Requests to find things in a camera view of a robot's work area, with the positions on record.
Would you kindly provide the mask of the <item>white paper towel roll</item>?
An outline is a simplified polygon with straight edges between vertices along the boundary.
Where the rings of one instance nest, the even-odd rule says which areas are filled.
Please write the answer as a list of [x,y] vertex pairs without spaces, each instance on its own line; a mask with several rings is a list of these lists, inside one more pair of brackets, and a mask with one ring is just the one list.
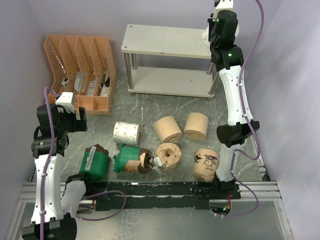
[[209,26],[207,26],[203,30],[201,37],[202,37],[202,40],[205,43],[205,45],[207,47],[210,47],[211,43],[210,43],[210,27]]

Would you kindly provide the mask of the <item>white dotted paper roll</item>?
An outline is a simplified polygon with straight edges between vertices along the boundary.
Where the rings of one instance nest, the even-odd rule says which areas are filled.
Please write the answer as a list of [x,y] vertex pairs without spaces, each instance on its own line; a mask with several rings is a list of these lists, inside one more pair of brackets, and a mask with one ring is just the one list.
[[113,129],[113,141],[117,144],[137,145],[140,136],[140,125],[127,122],[116,122]]

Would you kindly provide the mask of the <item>tan paper towel roll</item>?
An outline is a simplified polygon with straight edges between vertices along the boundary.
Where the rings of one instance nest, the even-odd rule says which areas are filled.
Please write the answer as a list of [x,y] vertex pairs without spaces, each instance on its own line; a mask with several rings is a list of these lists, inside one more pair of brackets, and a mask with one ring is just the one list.
[[175,143],[183,133],[173,116],[165,116],[154,124],[154,129],[161,143]]

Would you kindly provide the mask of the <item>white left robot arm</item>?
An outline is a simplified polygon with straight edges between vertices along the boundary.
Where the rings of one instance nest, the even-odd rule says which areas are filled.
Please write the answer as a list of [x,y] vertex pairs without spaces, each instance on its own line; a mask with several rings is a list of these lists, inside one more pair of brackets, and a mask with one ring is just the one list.
[[67,110],[61,104],[41,105],[36,110],[38,127],[33,134],[32,156],[36,167],[36,194],[29,226],[23,227],[24,240],[74,240],[76,213],[81,199],[94,192],[84,174],[72,175],[61,190],[61,172],[68,134],[87,131],[86,110]]

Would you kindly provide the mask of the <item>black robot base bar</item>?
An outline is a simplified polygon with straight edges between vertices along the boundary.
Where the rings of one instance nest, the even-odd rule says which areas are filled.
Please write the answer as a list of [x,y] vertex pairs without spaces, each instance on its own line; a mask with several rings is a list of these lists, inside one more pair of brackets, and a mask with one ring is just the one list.
[[194,208],[208,210],[211,200],[225,202],[241,198],[239,185],[234,180],[227,187],[219,181],[172,181],[172,182],[108,182],[92,181],[83,174],[69,176],[66,184],[84,180],[85,195],[104,191],[121,191],[95,197],[97,211],[125,209]]

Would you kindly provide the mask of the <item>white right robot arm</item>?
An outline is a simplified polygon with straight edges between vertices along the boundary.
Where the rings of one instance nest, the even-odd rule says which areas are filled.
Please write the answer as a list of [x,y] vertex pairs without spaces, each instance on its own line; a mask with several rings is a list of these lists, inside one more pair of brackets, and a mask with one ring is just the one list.
[[254,120],[248,105],[243,79],[243,52],[235,44],[237,14],[231,6],[217,6],[208,23],[211,63],[215,65],[216,74],[223,84],[228,111],[227,124],[216,129],[221,152],[215,173],[217,183],[212,186],[213,195],[223,199],[236,183],[232,174],[238,152],[246,139],[260,128],[260,123]]

